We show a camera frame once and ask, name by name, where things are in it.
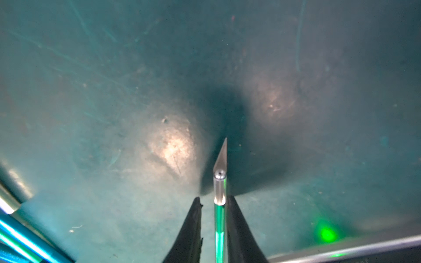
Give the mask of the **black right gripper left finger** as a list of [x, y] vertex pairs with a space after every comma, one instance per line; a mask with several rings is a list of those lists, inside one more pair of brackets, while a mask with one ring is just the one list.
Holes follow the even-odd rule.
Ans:
[[202, 207], [194, 198], [183, 225], [163, 263], [199, 263], [203, 238], [201, 237]]

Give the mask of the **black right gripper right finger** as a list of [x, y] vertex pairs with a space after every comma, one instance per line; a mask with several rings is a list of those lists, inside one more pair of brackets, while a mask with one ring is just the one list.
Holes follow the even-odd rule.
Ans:
[[268, 263], [232, 195], [227, 199], [226, 222], [229, 263]]

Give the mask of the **green carving knife capped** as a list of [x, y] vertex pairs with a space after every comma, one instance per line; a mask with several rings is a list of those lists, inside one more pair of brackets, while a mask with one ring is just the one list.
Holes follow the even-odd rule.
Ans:
[[227, 203], [227, 145], [225, 138], [213, 167], [215, 259], [224, 262], [225, 254], [225, 205]]

